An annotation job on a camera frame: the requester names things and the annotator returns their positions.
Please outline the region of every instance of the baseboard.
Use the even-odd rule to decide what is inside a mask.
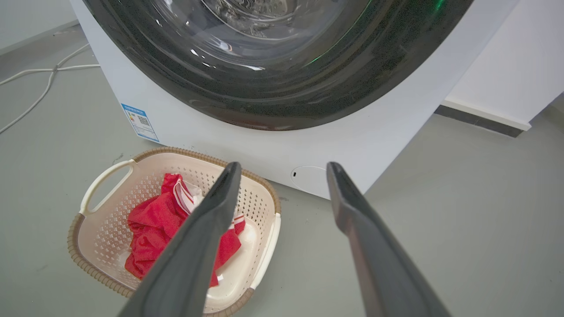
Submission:
[[[447,118],[452,118],[458,121],[466,122],[467,124],[479,126],[484,129],[495,131],[497,133],[501,133],[512,138],[516,138],[517,136],[519,136],[519,134],[525,131],[513,126],[502,124],[494,120],[490,120],[478,115],[474,115],[472,113],[464,112],[451,107],[446,107],[445,105],[439,105],[437,110],[435,110],[435,114]]]
[[[531,125],[528,122],[522,122],[515,119],[507,118],[501,115],[496,115],[491,112],[487,112],[483,109],[479,109],[476,107],[472,107],[471,105],[462,104],[460,102],[453,102],[451,100],[445,99],[443,102],[440,103],[441,105],[456,109],[462,112],[470,113],[471,115],[478,116],[480,118],[488,119],[491,121],[495,121],[501,123],[506,126],[511,126],[517,128],[521,131],[527,131],[531,128]]]

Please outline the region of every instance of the washing machine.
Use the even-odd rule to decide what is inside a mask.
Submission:
[[[517,1],[71,3],[132,133],[328,198],[327,162],[369,189]]]

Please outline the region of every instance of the basket handle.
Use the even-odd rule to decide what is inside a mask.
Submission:
[[[256,289],[258,284],[261,283],[262,278],[266,273],[266,268],[268,268],[268,264],[272,259],[272,254],[274,254],[274,249],[276,248],[276,242],[278,241],[278,234],[280,234],[280,214],[276,213],[274,222],[272,223],[272,236],[268,240],[268,246],[264,251],[265,255],[264,258],[260,261],[257,273],[254,276],[253,281],[251,282],[250,287],[252,289]]]
[[[96,179],[92,182],[92,184],[90,184],[90,187],[82,198],[82,202],[80,203],[80,213],[85,216],[95,213],[96,210],[98,210],[98,207],[100,207],[106,201],[106,199],[108,199],[113,194],[113,192],[133,173],[133,167],[136,164],[137,162],[135,162],[135,160],[119,162],[113,166],[110,166],[107,170],[103,171],[98,177],[96,177]],[[88,204],[90,203],[92,196],[94,195],[98,187],[102,184],[102,182],[104,182],[117,170],[126,166],[129,166],[129,172],[127,173],[127,175],[125,175],[125,177],[118,183],[118,185],[116,185],[114,189],[108,195],[106,195],[106,197],[104,197],[104,199],[96,207],[94,207],[93,210],[88,210]]]

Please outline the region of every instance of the plastic laundry basket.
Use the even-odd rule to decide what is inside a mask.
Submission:
[[[160,194],[165,173],[181,174],[206,195],[225,161],[179,148],[156,148],[103,172],[92,183],[81,210],[70,226],[68,250],[76,264],[119,294],[130,297],[140,280],[125,268],[133,233],[127,216],[140,202]],[[129,168],[127,175],[96,206],[88,204],[97,187],[112,173]],[[280,232],[280,201],[263,178],[243,170],[237,210],[245,214],[241,248],[216,274],[219,286],[208,290],[204,315],[230,316],[253,295],[261,282]]]

